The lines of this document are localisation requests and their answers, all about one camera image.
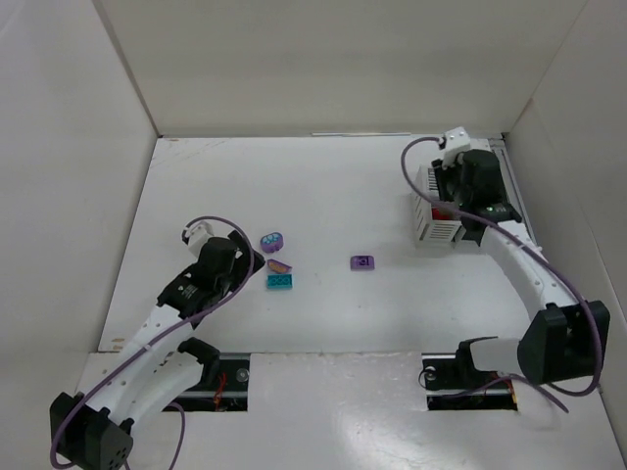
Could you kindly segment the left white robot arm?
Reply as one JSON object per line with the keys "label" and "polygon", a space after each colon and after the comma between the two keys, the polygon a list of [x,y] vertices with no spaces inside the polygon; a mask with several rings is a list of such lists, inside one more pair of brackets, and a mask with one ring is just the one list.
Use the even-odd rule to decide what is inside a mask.
{"label": "left white robot arm", "polygon": [[61,393],[50,405],[54,468],[126,468],[140,422],[175,406],[205,370],[217,370],[218,350],[196,338],[195,331],[242,290],[265,260],[238,227],[219,237],[201,220],[184,230],[182,240],[193,263],[159,294],[116,365],[91,389]]}

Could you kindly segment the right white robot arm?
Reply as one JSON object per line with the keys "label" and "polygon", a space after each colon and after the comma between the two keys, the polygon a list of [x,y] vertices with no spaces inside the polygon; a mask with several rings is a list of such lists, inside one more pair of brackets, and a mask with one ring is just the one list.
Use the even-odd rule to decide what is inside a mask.
{"label": "right white robot arm", "polygon": [[534,385],[581,377],[598,380],[609,311],[589,302],[555,274],[509,202],[496,155],[448,151],[433,164],[441,199],[460,211],[471,240],[501,268],[522,300],[530,324],[521,339],[496,337],[467,342],[480,371],[519,374]]}

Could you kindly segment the red flower lego piece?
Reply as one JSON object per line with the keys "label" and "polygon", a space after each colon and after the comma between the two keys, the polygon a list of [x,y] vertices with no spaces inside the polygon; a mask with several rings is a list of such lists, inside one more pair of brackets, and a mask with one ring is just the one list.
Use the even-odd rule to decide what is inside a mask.
{"label": "red flower lego piece", "polygon": [[433,220],[445,220],[445,221],[457,219],[457,216],[452,211],[446,208],[436,208],[436,207],[433,207],[431,209],[431,217]]}

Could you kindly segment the purple round lego piece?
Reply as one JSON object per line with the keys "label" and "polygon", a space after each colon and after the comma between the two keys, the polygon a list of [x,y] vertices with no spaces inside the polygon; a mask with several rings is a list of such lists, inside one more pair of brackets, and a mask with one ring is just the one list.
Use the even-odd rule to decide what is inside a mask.
{"label": "purple round lego piece", "polygon": [[264,235],[260,240],[260,248],[266,254],[280,251],[284,247],[284,237],[280,232]]}

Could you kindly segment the teal two-by-three lego brick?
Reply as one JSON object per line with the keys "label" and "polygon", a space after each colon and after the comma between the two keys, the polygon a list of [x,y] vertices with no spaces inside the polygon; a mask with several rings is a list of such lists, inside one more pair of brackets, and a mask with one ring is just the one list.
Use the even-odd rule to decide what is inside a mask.
{"label": "teal two-by-three lego brick", "polygon": [[270,274],[266,278],[266,288],[268,290],[291,290],[293,288],[293,276],[287,274]]}

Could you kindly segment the purple square lego brick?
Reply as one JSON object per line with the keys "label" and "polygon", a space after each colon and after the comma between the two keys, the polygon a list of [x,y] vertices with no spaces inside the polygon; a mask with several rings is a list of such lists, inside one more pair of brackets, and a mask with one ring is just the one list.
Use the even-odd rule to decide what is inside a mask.
{"label": "purple square lego brick", "polygon": [[356,255],[350,258],[353,271],[370,271],[375,269],[375,259],[371,255]]}

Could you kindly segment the purple orange lego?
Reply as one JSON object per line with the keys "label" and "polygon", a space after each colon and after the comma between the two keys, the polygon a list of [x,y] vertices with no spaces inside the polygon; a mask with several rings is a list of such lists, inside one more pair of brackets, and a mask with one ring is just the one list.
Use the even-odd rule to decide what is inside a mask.
{"label": "purple orange lego", "polygon": [[292,267],[290,265],[276,259],[268,259],[266,261],[266,266],[270,271],[276,274],[288,274],[292,270]]}

